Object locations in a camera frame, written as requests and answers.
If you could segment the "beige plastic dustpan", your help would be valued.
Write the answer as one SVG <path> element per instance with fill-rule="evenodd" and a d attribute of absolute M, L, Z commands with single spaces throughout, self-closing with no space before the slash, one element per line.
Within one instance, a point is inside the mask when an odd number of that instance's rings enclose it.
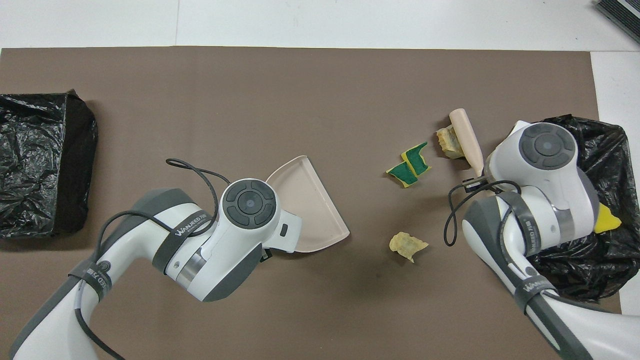
<path fill-rule="evenodd" d="M 286 162 L 265 182 L 279 196 L 283 209 L 302 219 L 296 252 L 317 252 L 347 239 L 351 234 L 306 155 Z"/>

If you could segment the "pale yellow sponge scrap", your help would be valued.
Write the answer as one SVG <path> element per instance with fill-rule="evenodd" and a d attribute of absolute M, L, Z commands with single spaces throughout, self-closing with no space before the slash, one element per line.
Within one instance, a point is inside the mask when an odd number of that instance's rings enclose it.
<path fill-rule="evenodd" d="M 392 252 L 398 253 L 398 255 L 409 260 L 412 264 L 415 263 L 413 258 L 414 255 L 423 249 L 426 249 L 428 246 L 429 243 L 403 231 L 393 235 L 388 244 L 388 247 Z"/>
<path fill-rule="evenodd" d="M 435 134 L 438 139 L 439 146 L 446 157 L 453 160 L 466 157 L 452 124 L 438 129 Z"/>

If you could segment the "green yellow sponge piece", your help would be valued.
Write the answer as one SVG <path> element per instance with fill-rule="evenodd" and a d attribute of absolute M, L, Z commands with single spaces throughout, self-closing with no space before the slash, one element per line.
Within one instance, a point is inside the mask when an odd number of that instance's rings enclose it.
<path fill-rule="evenodd" d="M 398 180 L 403 188 L 411 187 L 418 182 L 418 177 L 413 173 L 406 161 L 400 162 L 400 164 L 386 170 L 385 173 Z"/>
<path fill-rule="evenodd" d="M 407 162 L 407 166 L 409 170 L 413 173 L 414 176 L 419 177 L 423 173 L 430 170 L 430 166 L 426 164 L 425 158 L 423 157 L 421 151 L 425 146 L 428 145 L 428 142 L 422 142 L 418 145 L 412 146 L 412 148 L 405 150 L 401 157 Z"/>

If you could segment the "beige hand brush black bristles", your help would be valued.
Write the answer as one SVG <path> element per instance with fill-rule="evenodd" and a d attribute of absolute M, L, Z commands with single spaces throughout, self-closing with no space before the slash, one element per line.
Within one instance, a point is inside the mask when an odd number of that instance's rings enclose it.
<path fill-rule="evenodd" d="M 458 108 L 451 111 L 449 119 L 455 132 L 455 137 L 457 137 L 457 142 L 460 145 L 461 152 L 464 153 L 466 161 L 474 170 L 476 177 L 482 176 L 485 157 L 483 156 L 482 148 L 480 148 L 480 144 L 473 126 L 471 125 L 471 121 L 467 116 L 466 110 Z"/>

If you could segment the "bright yellow sponge piece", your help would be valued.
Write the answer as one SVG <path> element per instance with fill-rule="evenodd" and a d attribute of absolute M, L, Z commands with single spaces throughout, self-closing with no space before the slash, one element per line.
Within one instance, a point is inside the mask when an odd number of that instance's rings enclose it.
<path fill-rule="evenodd" d="M 609 207 L 604 203 L 599 203 L 598 214 L 595 219 L 593 232 L 601 234 L 606 231 L 612 231 L 619 228 L 622 225 L 620 218 L 615 216 Z"/>

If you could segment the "bin with black bag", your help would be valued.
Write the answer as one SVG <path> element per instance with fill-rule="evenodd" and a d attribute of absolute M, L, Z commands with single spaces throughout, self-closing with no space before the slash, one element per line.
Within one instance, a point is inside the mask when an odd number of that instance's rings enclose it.
<path fill-rule="evenodd" d="M 98 138 L 94 113 L 73 89 L 0 94 L 0 239 L 83 228 Z"/>
<path fill-rule="evenodd" d="M 599 202 L 621 225 L 544 249 L 528 260 L 560 296 L 598 302 L 617 293 L 640 271 L 640 204 L 628 137 L 619 125 L 571 114 L 546 121 L 569 130 L 576 139 L 578 167 L 592 182 Z"/>

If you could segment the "brown table mat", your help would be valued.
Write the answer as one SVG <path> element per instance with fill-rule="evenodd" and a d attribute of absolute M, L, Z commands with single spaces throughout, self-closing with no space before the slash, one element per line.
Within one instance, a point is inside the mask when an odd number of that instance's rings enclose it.
<path fill-rule="evenodd" d="M 473 176 L 435 132 L 466 109 L 483 153 L 518 120 L 597 120 L 588 52 L 266 47 L 5 48 L 0 94 L 74 89 L 98 144 L 84 228 L 0 239 L 0 360 L 102 224 L 176 187 L 211 210 L 180 158 L 231 180 L 264 179 L 307 155 L 350 236 L 275 252 L 220 301 L 202 303 L 138 259 L 90 327 L 128 360 L 558 360 L 501 281 L 442 228 L 447 193 Z M 403 187 L 386 170 L 423 142 L 430 169 Z M 398 232 L 429 246 L 414 263 Z"/>

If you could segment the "grey ribbed device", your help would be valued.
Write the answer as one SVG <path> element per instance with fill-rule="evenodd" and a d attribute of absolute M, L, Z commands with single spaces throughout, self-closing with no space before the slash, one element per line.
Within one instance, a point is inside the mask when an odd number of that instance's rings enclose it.
<path fill-rule="evenodd" d="M 640 44 L 640 0 L 599 0 L 595 9 Z"/>

